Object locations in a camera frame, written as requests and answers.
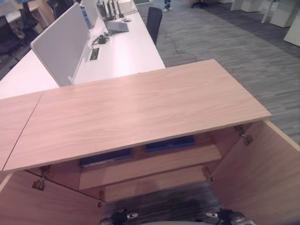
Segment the black cable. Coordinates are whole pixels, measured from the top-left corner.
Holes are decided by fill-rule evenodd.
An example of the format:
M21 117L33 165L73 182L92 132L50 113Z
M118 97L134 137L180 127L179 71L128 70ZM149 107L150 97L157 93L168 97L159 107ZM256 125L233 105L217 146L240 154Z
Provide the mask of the black cable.
M133 14L135 12L138 12L137 9L133 10L133 11L130 11L130 12L127 12L127 13L123 13L123 15L130 15L130 14Z
M168 36L168 33L167 33L166 30L164 30L164 29L160 29L160 30L163 31L163 32L165 32L165 39L168 38L168 39L170 39L170 40L173 42L174 50L175 50L175 52L176 52L178 55L181 55L181 54L192 55L192 56L194 56L194 58L195 58L195 61L194 61L194 62L197 62L197 61L198 61L198 58L197 58L197 56L196 56L195 54L192 54L192 53L189 53L189 52L180 52L180 51L178 51L177 45L176 45L176 42L174 41L174 39Z

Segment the gray carpet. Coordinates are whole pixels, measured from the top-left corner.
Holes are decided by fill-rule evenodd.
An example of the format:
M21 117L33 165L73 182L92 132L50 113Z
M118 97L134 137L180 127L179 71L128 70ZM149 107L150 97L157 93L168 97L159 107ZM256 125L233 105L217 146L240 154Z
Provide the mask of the gray carpet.
M205 183L198 183L110 203L107 205L105 217L110 217L121 208L139 213L137 219L127 221L126 225L197 219L215 224L216 219L206 217L204 212L218 211L220 204Z
M146 21L148 7L138 6ZM299 143L300 48L283 39L288 28L261 24L262 13L230 11L231 4L191 9L172 0L163 15L157 49L166 67L216 59L264 107L272 122Z

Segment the laptop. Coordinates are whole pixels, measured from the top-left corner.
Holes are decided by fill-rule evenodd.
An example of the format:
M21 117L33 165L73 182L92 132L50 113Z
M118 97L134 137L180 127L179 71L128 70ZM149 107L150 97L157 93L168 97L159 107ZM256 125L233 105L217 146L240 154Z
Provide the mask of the laptop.
M106 17L106 10L102 4L97 4L98 11L100 15L102 16L102 19L104 21L104 24L108 31L110 32L128 32L128 26L127 23L124 22L114 22L114 21L107 21Z

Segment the blue object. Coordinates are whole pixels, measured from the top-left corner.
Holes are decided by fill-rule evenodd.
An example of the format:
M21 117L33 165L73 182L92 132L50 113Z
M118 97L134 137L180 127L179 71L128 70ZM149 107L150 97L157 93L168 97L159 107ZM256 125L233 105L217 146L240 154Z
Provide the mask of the blue object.
M188 147L195 145L195 140L192 135L177 137L161 142L146 144L146 152L160 151L166 149L175 149L180 147Z
M91 25L91 23L89 21L88 15L86 14L85 8L81 8L81 11L82 11L82 14L84 16L86 25L88 26L89 29L92 29L93 27L92 27L92 25Z
M118 151L111 151L96 156L89 156L80 160L79 166L81 168L99 165L107 162L112 162L120 159L131 158L130 149L121 149Z
M34 0L15 0L15 2L18 3L18 4L27 3L29 1L34 1Z

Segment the cabinet lid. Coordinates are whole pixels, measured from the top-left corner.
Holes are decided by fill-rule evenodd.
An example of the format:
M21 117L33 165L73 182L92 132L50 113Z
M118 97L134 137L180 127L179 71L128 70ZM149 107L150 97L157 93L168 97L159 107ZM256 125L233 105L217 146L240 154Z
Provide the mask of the cabinet lid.
M4 170L69 161L269 116L215 60L46 90Z
M5 166L42 92L0 100L0 168Z

